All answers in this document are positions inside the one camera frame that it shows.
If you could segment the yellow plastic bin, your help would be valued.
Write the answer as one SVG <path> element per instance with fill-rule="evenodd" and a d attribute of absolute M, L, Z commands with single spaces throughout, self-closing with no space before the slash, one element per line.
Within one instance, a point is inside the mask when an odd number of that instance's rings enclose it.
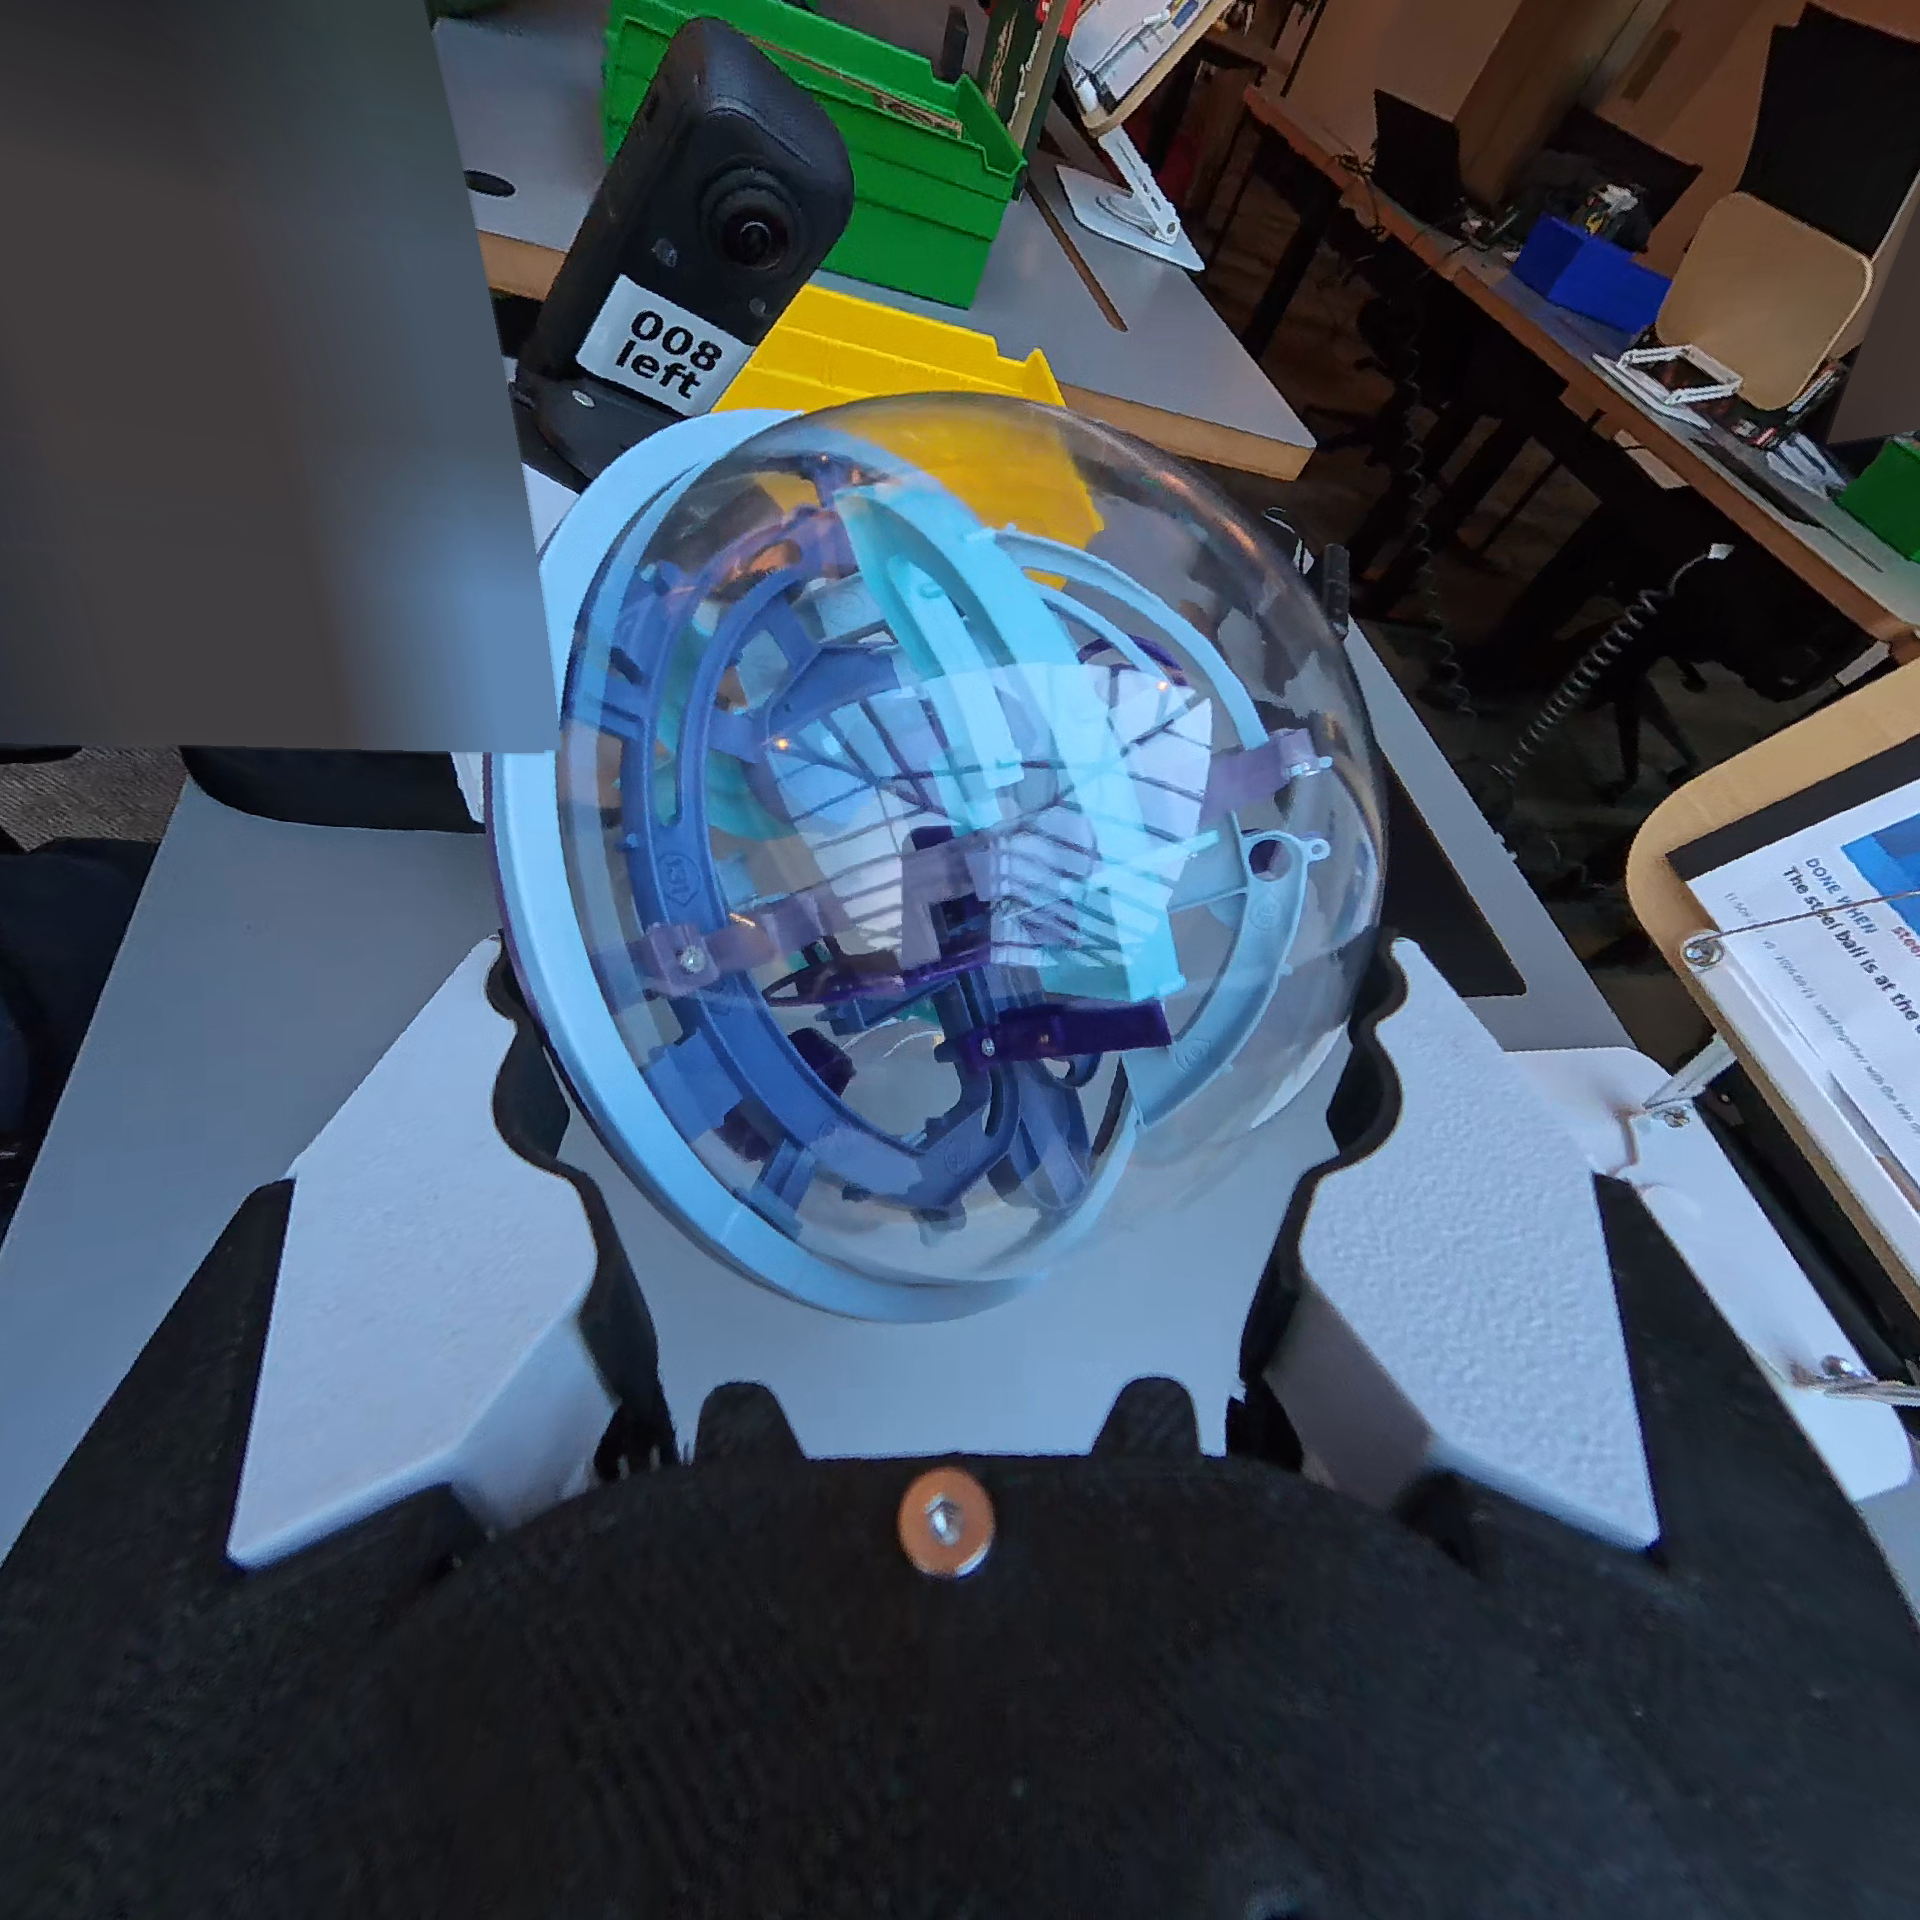
<path fill-rule="evenodd" d="M 814 414 L 862 401 L 899 401 L 931 443 L 913 463 L 990 526 L 1017 526 L 1085 550 L 1101 518 L 1066 433 L 990 420 L 990 401 L 1066 408 L 1043 351 L 1004 354 L 987 332 L 961 327 L 819 283 L 800 290 L 717 414 Z"/>

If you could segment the green plastic bin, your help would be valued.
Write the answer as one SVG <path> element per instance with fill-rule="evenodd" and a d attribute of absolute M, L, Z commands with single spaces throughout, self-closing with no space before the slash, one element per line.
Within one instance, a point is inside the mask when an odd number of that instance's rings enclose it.
<path fill-rule="evenodd" d="M 603 32 L 605 158 L 627 135 L 665 47 L 720 16 L 802 86 L 842 132 L 854 210 L 826 267 L 968 310 L 1025 154 L 970 71 L 970 4 L 613 2 Z"/>

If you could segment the small white frame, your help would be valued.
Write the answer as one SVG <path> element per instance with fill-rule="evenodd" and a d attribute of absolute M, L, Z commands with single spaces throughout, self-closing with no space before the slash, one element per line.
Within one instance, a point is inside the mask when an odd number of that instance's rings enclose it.
<path fill-rule="evenodd" d="M 1597 352 L 1590 363 L 1620 393 L 1659 414 L 1697 414 L 1739 395 L 1742 377 L 1701 347 L 1649 346 L 1620 354 Z"/>

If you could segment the small green bin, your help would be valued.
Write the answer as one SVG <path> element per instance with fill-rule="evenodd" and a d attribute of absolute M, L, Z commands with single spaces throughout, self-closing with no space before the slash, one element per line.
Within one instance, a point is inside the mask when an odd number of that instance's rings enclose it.
<path fill-rule="evenodd" d="M 1836 505 L 1898 555 L 1918 562 L 1918 440 L 1886 440 Z"/>

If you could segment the clear maze ball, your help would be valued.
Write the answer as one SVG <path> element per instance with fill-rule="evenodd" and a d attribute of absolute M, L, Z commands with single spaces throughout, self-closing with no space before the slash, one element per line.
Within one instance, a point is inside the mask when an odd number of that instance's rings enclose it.
<path fill-rule="evenodd" d="M 1386 794 L 1344 633 L 1154 449 L 958 391 L 684 420 L 539 576 L 504 946 L 613 1163 L 745 1280 L 997 1307 L 1349 1028 Z"/>

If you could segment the wooden instruction board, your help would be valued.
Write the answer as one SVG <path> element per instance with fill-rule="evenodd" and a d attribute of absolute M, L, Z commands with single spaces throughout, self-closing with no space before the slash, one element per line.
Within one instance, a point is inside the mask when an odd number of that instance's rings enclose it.
<path fill-rule="evenodd" d="M 1915 1210 L 1844 1128 L 1842 1110 L 1811 1066 L 1792 1055 L 1786 1038 L 1765 1028 L 1733 956 L 1709 962 L 1689 958 L 1689 946 L 1712 932 L 1674 863 L 1694 841 L 1739 834 L 1753 814 L 1795 809 L 1808 792 L 1850 782 L 1853 768 L 1907 753 L 1915 735 L 1918 664 L 1912 658 L 1682 784 L 1638 827 L 1626 863 L 1626 895 L 1642 929 L 1712 1023 L 1714 1035 L 1729 1040 L 1747 1081 L 1909 1312 L 1918 1305 Z"/>
<path fill-rule="evenodd" d="M 1064 75 L 1083 132 L 1125 123 L 1232 2 L 1085 2 L 1066 36 Z"/>

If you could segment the green red carton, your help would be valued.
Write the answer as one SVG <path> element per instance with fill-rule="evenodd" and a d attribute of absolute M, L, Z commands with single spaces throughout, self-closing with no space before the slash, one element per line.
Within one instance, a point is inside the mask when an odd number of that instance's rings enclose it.
<path fill-rule="evenodd" d="M 1028 158 L 1044 131 L 1078 2 L 992 2 L 976 86 Z"/>

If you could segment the pale wooden chair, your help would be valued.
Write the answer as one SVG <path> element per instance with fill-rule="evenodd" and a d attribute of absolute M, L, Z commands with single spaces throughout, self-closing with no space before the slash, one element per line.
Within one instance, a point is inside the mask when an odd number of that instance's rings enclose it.
<path fill-rule="evenodd" d="M 1744 193 L 1701 220 L 1652 323 L 1739 375 L 1756 412 L 1784 412 L 1833 359 L 1874 281 L 1873 257 Z"/>

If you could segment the long wooden-edged desk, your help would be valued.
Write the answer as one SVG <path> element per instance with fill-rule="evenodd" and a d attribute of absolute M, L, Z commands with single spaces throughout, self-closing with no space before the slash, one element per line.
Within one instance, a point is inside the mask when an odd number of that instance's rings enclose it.
<path fill-rule="evenodd" d="M 1392 401 L 1388 449 L 1404 467 L 1377 504 L 1382 526 L 1371 559 L 1400 538 L 1389 562 L 1368 576 L 1371 618 L 1386 618 L 1421 576 L 1425 555 L 1477 512 L 1502 474 L 1529 443 L 1546 449 L 1576 478 L 1636 478 L 1658 488 L 1666 474 L 1674 488 L 1662 502 L 1697 496 L 1726 520 L 1739 543 L 1790 571 L 1817 600 L 1889 648 L 1894 664 L 1915 660 L 1915 566 L 1899 560 L 1884 543 L 1838 512 L 1832 502 L 1788 489 L 1747 447 L 1722 447 L 1707 433 L 1652 414 L 1620 391 L 1601 368 L 1608 332 L 1532 292 L 1508 263 L 1489 249 L 1416 223 L 1402 204 L 1379 193 L 1364 162 L 1337 154 L 1333 135 L 1313 128 L 1276 94 L 1242 91 L 1242 113 L 1254 131 L 1243 186 L 1262 178 L 1294 208 L 1294 232 L 1273 263 L 1252 313 L 1240 330 L 1240 346 L 1262 361 L 1281 332 L 1308 272 L 1333 236 L 1354 225 L 1361 259 L 1406 257 L 1402 296 L 1421 305 L 1438 287 L 1477 316 L 1477 344 L 1496 334 L 1496 395 L 1506 406 L 1496 430 L 1458 474 L 1445 474 L 1445 456 L 1421 442 L 1404 442 L 1419 401 Z"/>

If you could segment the blue plastic bin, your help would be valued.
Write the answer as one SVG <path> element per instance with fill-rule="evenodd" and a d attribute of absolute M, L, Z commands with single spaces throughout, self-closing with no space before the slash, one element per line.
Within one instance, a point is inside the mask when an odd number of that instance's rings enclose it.
<path fill-rule="evenodd" d="M 1624 248 L 1547 214 L 1529 228 L 1512 272 L 1537 297 L 1627 337 L 1658 321 L 1672 290 L 1669 276 Z"/>

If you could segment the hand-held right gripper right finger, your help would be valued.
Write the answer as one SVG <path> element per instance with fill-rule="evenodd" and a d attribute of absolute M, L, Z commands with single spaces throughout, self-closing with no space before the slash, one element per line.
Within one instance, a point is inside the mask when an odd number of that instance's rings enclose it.
<path fill-rule="evenodd" d="M 1659 1537 L 1595 1178 L 1406 940 L 1382 945 L 1240 1350 L 1310 1478 L 1388 1511 L 1454 1475 L 1602 1544 Z"/>

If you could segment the white board stand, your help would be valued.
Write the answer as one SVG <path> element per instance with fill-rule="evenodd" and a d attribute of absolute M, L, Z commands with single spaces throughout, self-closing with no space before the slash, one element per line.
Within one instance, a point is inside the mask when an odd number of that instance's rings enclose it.
<path fill-rule="evenodd" d="M 1186 236 L 1180 210 L 1147 169 L 1125 123 L 1113 123 L 1094 143 L 1115 178 L 1058 167 L 1058 180 L 1073 217 L 1115 246 L 1152 257 L 1186 275 L 1200 275 L 1205 260 Z"/>
<path fill-rule="evenodd" d="M 1650 1106 L 1665 1067 L 1627 1048 L 1528 1050 L 1506 1062 L 1590 1171 L 1636 1192 L 1842 1492 L 1865 1502 L 1904 1488 L 1913 1446 L 1898 1410 L 1817 1385 L 1826 1360 L 1840 1360 L 1844 1377 L 1862 1377 L 1865 1360 L 1707 1123 Z"/>

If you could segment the black laptop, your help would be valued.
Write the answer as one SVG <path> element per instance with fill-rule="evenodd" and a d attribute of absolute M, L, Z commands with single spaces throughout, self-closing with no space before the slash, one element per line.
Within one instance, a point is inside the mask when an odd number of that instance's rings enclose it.
<path fill-rule="evenodd" d="M 1456 127 L 1377 89 L 1373 184 L 1421 225 L 1442 227 L 1465 206 Z"/>

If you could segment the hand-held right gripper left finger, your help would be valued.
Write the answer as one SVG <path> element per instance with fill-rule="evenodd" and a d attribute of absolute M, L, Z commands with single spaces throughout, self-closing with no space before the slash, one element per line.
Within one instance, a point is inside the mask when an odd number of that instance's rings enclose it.
<path fill-rule="evenodd" d="M 651 1316 L 500 961 L 476 945 L 290 1169 L 243 1569 L 435 1488 L 509 1529 L 675 1455 Z"/>

